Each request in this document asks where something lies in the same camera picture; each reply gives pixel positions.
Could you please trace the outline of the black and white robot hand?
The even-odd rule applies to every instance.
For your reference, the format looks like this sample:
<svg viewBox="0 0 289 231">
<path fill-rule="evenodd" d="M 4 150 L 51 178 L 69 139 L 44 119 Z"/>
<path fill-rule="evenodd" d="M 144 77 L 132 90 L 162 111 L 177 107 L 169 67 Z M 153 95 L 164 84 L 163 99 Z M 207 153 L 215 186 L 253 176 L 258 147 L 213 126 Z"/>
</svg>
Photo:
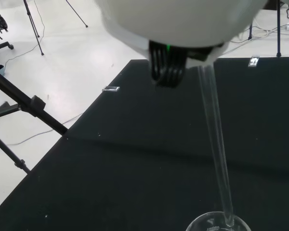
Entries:
<svg viewBox="0 0 289 231">
<path fill-rule="evenodd" d="M 98 0 L 106 31 L 149 61 L 155 85 L 211 66 L 266 4 L 263 0 Z"/>
</svg>

